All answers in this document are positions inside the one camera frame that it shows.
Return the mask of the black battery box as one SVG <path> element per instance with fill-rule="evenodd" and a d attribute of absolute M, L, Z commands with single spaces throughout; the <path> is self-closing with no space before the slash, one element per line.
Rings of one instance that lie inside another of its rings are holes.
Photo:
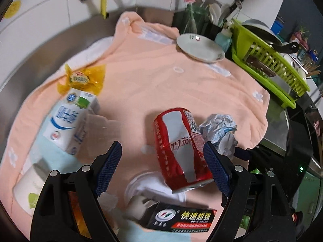
<path fill-rule="evenodd" d="M 139 223 L 155 231 L 204 233 L 212 226 L 217 211 L 170 205 L 162 202 L 149 207 Z"/>

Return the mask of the yellow candy wrapper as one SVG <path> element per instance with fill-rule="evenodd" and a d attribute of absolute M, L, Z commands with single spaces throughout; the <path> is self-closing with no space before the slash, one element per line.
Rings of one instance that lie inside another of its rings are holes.
<path fill-rule="evenodd" d="M 70 89 L 77 89 L 98 96 L 104 87 L 106 66 L 85 67 L 73 71 L 65 64 L 65 84 L 57 84 L 58 93 L 65 95 Z"/>

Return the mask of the white plastic lid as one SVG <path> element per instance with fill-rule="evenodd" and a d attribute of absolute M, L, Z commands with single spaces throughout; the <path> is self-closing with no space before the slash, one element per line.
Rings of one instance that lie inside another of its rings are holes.
<path fill-rule="evenodd" d="M 184 206 L 186 195 L 184 192 L 173 193 L 160 172 L 146 172 L 130 181 L 125 189 L 124 200 L 127 205 L 126 215 L 139 220 L 149 207 L 158 202 Z"/>

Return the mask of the blue plastic container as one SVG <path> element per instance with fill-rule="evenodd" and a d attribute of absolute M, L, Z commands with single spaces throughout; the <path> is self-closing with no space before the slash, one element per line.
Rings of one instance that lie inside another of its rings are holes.
<path fill-rule="evenodd" d="M 282 17 L 277 16 L 275 21 L 272 24 L 271 31 L 275 34 L 278 35 L 281 30 L 284 28 L 285 21 Z"/>

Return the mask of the foil paper ball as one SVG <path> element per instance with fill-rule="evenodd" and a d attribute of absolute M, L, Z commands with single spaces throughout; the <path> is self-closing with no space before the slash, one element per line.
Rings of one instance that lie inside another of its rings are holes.
<path fill-rule="evenodd" d="M 233 159 L 238 141 L 235 138 L 237 124 L 230 115 L 211 114 L 200 126 L 205 142 L 211 142 L 220 155 Z"/>

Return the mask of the white blue milk carton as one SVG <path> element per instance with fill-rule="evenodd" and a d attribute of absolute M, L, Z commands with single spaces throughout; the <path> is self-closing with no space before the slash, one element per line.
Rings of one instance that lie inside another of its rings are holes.
<path fill-rule="evenodd" d="M 88 132 L 88 115 L 96 114 L 99 109 L 96 95 L 70 89 L 50 112 L 43 136 L 62 151 L 74 156 Z"/>

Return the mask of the red cola can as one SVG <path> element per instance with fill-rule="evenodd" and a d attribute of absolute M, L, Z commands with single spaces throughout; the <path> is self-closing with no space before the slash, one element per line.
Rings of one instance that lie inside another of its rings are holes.
<path fill-rule="evenodd" d="M 173 193 L 214 181 L 203 155 L 205 140 L 189 110 L 160 113 L 154 120 L 154 136 L 161 173 Z"/>

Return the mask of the green plastic trash basket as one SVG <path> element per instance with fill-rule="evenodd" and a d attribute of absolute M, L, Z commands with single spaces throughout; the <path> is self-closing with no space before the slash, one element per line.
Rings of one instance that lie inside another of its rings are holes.
<path fill-rule="evenodd" d="M 254 170 L 249 171 L 249 173 L 251 173 L 251 174 L 257 174 L 257 175 L 261 175 L 262 174 L 257 168 L 254 169 Z"/>

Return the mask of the peach pink towel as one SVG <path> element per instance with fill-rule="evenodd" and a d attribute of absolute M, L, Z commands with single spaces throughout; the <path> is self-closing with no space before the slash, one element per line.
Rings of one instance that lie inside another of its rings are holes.
<path fill-rule="evenodd" d="M 114 38 L 89 47 L 88 60 L 68 62 L 72 69 L 106 65 L 99 114 L 121 123 L 123 153 L 108 187 L 125 208 L 125 190 L 141 173 L 156 172 L 153 121 L 171 108 L 188 109 L 200 125 L 211 114 L 230 115 L 237 124 L 238 147 L 252 149 L 263 139 L 268 121 L 269 93 L 241 67 L 223 59 L 207 65 L 176 47 L 176 28 L 151 24 L 135 12 L 122 13 Z M 29 150 L 51 108 L 61 98 L 57 84 L 65 81 L 64 66 L 23 102 L 1 165 L 1 201 L 28 239 L 32 217 L 14 200 L 12 189 L 24 172 Z"/>

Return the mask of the orange red snack bag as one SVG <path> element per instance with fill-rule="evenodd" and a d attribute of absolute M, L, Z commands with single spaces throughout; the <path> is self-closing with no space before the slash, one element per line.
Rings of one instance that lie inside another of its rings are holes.
<path fill-rule="evenodd" d="M 91 235 L 89 233 L 89 230 L 86 226 L 84 217 L 82 215 L 82 211 L 81 211 L 81 207 L 79 205 L 77 193 L 69 191 L 69 199 L 71 202 L 73 215 L 74 215 L 74 218 L 75 218 L 75 221 L 76 221 L 76 224 L 77 224 L 80 234 L 84 237 L 91 239 Z"/>

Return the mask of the black frying pan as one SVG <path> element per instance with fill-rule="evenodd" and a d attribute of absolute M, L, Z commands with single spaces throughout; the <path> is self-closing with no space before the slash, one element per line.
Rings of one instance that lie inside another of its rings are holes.
<path fill-rule="evenodd" d="M 275 51 L 282 54 L 295 54 L 299 50 L 297 42 L 283 44 L 273 31 L 263 22 L 258 20 L 248 20 L 242 25 L 251 31 L 253 34 L 264 40 Z"/>

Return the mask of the white ceramic plate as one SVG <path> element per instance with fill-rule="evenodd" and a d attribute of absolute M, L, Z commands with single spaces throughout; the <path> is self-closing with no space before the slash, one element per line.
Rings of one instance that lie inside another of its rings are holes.
<path fill-rule="evenodd" d="M 225 52 L 219 45 L 199 34 L 181 34 L 176 44 L 186 55 L 203 63 L 215 63 L 225 58 Z"/>

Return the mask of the clear plastic cup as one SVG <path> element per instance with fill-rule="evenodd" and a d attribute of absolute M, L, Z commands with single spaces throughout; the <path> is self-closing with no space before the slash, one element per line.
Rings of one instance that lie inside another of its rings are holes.
<path fill-rule="evenodd" d="M 81 163 L 92 163 L 97 156 L 104 155 L 115 141 L 122 140 L 121 123 L 104 116 L 88 114 L 85 129 L 86 135 L 77 153 Z"/>

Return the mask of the white paper cup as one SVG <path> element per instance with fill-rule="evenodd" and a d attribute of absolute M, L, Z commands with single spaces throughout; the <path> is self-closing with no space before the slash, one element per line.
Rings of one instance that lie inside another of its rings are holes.
<path fill-rule="evenodd" d="M 13 188 L 16 202 L 30 216 L 33 216 L 47 176 L 38 164 L 33 164 Z"/>

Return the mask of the green dish drying rack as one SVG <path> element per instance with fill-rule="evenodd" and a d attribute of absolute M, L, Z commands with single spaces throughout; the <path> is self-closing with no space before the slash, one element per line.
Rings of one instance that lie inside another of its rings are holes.
<path fill-rule="evenodd" d="M 232 59 L 261 85 L 276 95 L 283 108 L 296 107 L 296 101 L 310 90 L 295 68 L 264 40 L 233 20 Z M 249 55 L 269 67 L 277 75 L 269 77 L 246 62 Z"/>

